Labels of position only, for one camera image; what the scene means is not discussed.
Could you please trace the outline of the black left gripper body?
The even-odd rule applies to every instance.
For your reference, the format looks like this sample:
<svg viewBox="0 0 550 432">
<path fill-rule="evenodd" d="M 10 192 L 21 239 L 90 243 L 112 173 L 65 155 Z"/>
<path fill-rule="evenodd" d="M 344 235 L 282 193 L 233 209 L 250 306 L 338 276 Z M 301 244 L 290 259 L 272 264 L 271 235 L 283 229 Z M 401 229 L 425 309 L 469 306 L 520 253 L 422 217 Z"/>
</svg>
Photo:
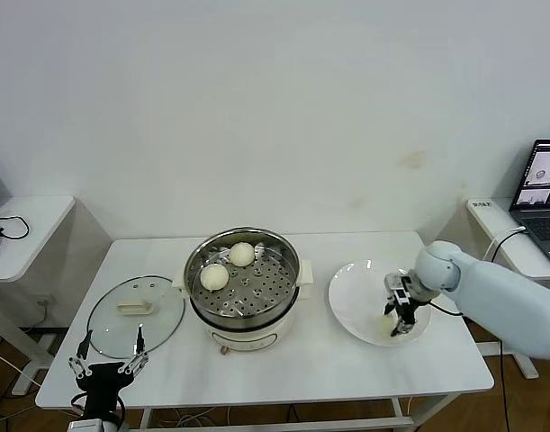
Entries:
<svg viewBox="0 0 550 432">
<path fill-rule="evenodd" d="M 77 387 L 86 398 L 83 419 L 117 419 L 117 410 L 121 419 L 125 418 L 126 407 L 119 392 L 134 381 L 134 373 L 127 370 L 124 362 L 91 364 L 90 375 L 82 374 L 76 378 Z"/>
</svg>

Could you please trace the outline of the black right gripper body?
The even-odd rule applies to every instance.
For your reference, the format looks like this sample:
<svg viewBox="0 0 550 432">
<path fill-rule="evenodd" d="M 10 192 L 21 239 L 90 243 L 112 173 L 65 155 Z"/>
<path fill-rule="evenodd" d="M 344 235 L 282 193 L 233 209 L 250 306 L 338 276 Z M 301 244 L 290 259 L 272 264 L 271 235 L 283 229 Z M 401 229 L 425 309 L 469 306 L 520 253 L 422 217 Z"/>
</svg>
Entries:
<svg viewBox="0 0 550 432">
<path fill-rule="evenodd" d="M 402 277 L 403 285 L 408 292 L 409 303 L 402 307 L 403 316 L 413 316 L 415 310 L 431 301 L 431 291 L 426 288 L 414 272 Z"/>
</svg>

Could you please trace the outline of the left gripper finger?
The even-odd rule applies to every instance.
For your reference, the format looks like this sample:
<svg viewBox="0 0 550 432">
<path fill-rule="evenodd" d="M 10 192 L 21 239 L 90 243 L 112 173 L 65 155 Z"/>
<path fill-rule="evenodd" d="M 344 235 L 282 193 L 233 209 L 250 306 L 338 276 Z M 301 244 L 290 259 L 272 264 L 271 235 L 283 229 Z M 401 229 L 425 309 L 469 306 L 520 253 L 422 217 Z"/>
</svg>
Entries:
<svg viewBox="0 0 550 432">
<path fill-rule="evenodd" d="M 139 324 L 133 348 L 133 356 L 118 368 L 119 374 L 137 376 L 149 361 L 149 353 L 145 348 L 142 329 L 143 325 Z"/>
<path fill-rule="evenodd" d="M 86 332 L 85 337 L 77 347 L 75 355 L 68 358 L 68 365 L 77 380 L 82 380 L 92 375 L 92 371 L 87 362 L 92 333 L 92 330 Z"/>
</svg>

